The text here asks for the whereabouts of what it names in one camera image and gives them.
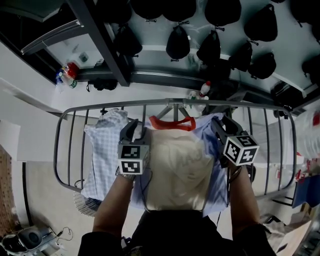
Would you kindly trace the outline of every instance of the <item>red label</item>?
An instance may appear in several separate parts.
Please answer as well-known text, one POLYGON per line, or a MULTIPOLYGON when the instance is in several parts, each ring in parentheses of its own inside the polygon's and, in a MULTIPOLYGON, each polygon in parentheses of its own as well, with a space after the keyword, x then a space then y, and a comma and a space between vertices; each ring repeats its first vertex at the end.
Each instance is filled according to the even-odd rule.
POLYGON ((313 115, 313 126, 317 126, 320 124, 320 112, 317 111, 313 115))

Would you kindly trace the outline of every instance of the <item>metal railing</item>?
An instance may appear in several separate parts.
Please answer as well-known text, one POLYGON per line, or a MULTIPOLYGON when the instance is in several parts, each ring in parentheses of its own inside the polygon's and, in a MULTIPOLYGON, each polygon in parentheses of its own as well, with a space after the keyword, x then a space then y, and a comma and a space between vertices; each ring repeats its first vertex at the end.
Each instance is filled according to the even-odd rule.
POLYGON ((264 119, 265 119, 265 127, 266 127, 266 138, 267 138, 267 168, 266 168, 266 180, 265 180, 265 189, 264 195, 259 195, 257 199, 263 198, 271 198, 282 194, 285 190, 289 189, 290 185, 293 183, 296 175, 296 165, 297 165, 297 139, 296 139, 296 127, 294 120, 285 108, 273 105, 263 105, 263 104, 255 104, 255 103, 248 103, 248 102, 232 102, 232 101, 220 101, 220 100, 192 100, 192 99, 185 99, 185 98, 166 98, 166 99, 153 99, 153 100, 135 100, 135 101, 123 101, 123 102, 113 102, 113 103, 103 103, 103 104, 96 104, 96 105, 87 105, 87 106, 80 106, 80 107, 73 107, 67 109, 58 120, 57 128, 56 128, 56 135, 55 135, 55 145, 54 145, 54 156, 53 156, 53 169, 54 174, 58 182, 65 188, 81 192, 84 187, 84 146, 85 146, 85 139, 86 134, 83 131, 82 134, 82 144, 81 144, 81 158, 80 158, 80 188, 76 187, 71 184, 70 181, 70 165, 71 165, 71 146, 72 146, 72 139, 73 139, 73 129, 75 123, 75 116, 76 112, 78 111, 86 111, 84 125, 88 122, 89 111, 91 110, 102 110, 102 114, 105 109, 109 108, 121 108, 122 110, 125 107, 135 107, 135 106, 142 106, 142 127, 145 125, 146 121, 146 109, 148 106, 151 105, 164 105, 165 108, 161 113, 157 115, 158 119, 161 119, 164 115, 168 112, 173 110, 173 119, 174 121, 178 120, 178 112, 180 111, 185 117, 188 117, 189 114, 186 111, 187 105, 206 105, 206 109, 209 109, 209 106, 228 106, 229 108, 232 107, 242 107, 247 108, 248 117, 249 117, 249 127, 250 127, 250 134, 253 134, 253 126, 252 126, 252 117, 251 117, 251 109, 263 109, 264 112, 264 119), (277 191, 268 193, 268 185, 269 185, 269 174, 270 174, 270 141, 269 141, 269 127, 268 127, 268 117, 267 117, 267 110, 273 111, 282 111, 284 112, 292 126, 292 145, 293 145, 293 163, 292 163, 292 176, 290 178, 289 183, 284 187, 281 188, 282 182, 282 175, 283 175, 283 142, 282 142, 282 126, 281 126, 281 118, 278 117, 278 124, 279 124, 279 134, 280 134, 280 171, 279 171, 279 183, 277 191), (63 182, 58 174, 57 163, 58 163, 58 146, 59 146, 59 137, 61 131, 61 123, 66 115, 72 114, 72 121, 71 121, 71 128, 70 128, 70 136, 69 136, 69 146, 68 146, 68 160, 67 160, 67 183, 63 182))

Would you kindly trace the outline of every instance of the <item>sleeve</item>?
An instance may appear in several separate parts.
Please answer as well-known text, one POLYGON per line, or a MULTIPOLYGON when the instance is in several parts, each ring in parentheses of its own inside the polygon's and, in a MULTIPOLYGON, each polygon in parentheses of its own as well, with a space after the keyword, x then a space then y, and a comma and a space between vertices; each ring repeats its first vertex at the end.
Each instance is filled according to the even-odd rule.
POLYGON ((82 237, 78 256, 123 256, 121 239, 106 232, 87 233, 82 237))
POLYGON ((261 224, 245 228, 234 238, 234 241, 247 256, 276 256, 268 242, 265 228, 261 224))

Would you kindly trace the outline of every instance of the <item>person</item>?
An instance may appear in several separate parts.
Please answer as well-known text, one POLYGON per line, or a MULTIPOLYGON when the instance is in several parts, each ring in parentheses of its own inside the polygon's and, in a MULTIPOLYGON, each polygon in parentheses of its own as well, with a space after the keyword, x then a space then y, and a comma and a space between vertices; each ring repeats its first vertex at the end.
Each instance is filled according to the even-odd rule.
POLYGON ((275 256, 245 166, 230 167, 229 201, 233 240, 222 238, 208 216, 195 210, 145 211, 122 249, 122 228, 133 188, 132 176, 117 175, 101 203, 93 230, 82 237, 79 256, 87 255, 237 255, 275 256))

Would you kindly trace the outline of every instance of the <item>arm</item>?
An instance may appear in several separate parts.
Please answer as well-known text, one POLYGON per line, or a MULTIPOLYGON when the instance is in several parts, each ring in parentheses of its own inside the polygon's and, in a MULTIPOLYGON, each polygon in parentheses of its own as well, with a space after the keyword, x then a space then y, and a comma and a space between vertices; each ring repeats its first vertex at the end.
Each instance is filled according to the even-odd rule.
POLYGON ((115 178, 111 189, 96 212, 93 232, 107 232, 121 238, 133 185, 132 180, 121 175, 115 178))
MULTIPOLYGON (((231 174, 236 169, 232 165, 231 174)), ((259 223, 259 208, 246 166, 242 166, 238 177, 230 183, 230 206, 233 238, 245 228, 259 223)))

